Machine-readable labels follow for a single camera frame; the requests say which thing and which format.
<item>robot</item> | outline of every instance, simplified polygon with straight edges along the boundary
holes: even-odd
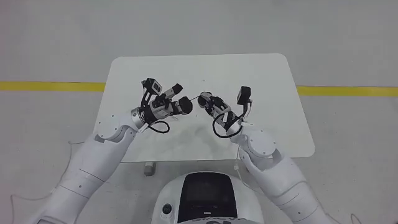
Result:
[[[162,119],[192,111],[186,96],[172,101],[182,91],[181,85],[162,93],[161,85],[148,78],[142,86],[140,107],[98,122],[98,128],[70,161],[58,187],[28,224],[75,223],[93,193],[116,170],[137,133],[147,129],[167,133],[170,126]],[[214,133],[238,144],[239,157],[261,190],[293,223],[331,224],[294,161],[278,149],[270,135],[244,121],[252,104],[250,95],[250,88],[242,86],[238,104],[243,113],[239,116],[210,92],[201,93],[198,104],[213,118]],[[165,124],[167,130],[155,129],[157,123]],[[218,134],[215,124],[226,135]],[[258,199],[242,180],[222,173],[195,172],[177,177],[162,189],[152,217],[152,224],[161,223],[250,224],[264,220]]]

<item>yellow floor line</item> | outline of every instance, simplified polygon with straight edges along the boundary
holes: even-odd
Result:
[[[375,86],[297,86],[299,95],[398,97],[397,87]]]
[[[105,83],[90,82],[0,82],[9,91],[104,91]]]
[[[105,83],[90,82],[0,82],[2,91],[97,91]],[[299,95],[307,96],[378,96],[398,97],[398,87],[376,86],[297,86]]]

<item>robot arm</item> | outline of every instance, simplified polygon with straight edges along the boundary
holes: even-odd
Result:
[[[172,101],[182,90],[179,84],[163,94],[160,94],[162,87],[154,79],[148,78],[142,86],[141,106],[122,116],[114,114],[98,122],[98,128],[73,156],[62,181],[28,224],[75,223],[93,193],[116,170],[137,133],[160,119],[192,111],[187,97]]]
[[[250,88],[242,87],[238,104],[244,106],[244,113],[239,117],[221,98],[211,93],[202,93],[198,103],[214,118],[213,125],[216,122],[225,129],[225,136],[216,135],[239,144],[239,157],[248,171],[269,200],[292,222],[331,224],[295,162],[280,151],[277,143],[264,130],[244,122],[243,116],[251,103],[249,97]]]

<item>white tabletop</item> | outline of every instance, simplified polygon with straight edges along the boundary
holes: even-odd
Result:
[[[184,87],[174,100],[212,92],[236,114],[241,86],[251,87],[250,123],[268,131],[290,157],[308,157],[315,146],[286,57],[281,54],[180,55],[168,57],[120,57],[113,61],[97,120],[138,107],[141,81],[155,78],[163,90],[176,83]],[[213,119],[193,101],[186,116],[165,119],[170,132],[147,130],[130,145],[124,162],[197,161],[235,159],[237,145],[213,134]]]

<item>floor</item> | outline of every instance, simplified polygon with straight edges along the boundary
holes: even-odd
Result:
[[[120,56],[284,54],[307,86],[398,86],[397,0],[0,0],[0,81],[105,82]],[[398,99],[301,96],[315,142],[296,159],[341,223],[398,222]],[[0,91],[0,223],[10,194],[45,195],[91,132],[101,93]],[[161,188],[231,161],[122,163],[79,223],[150,223]],[[244,172],[244,180],[256,186]],[[266,223],[289,223],[259,195]],[[15,200],[15,223],[42,202]]]

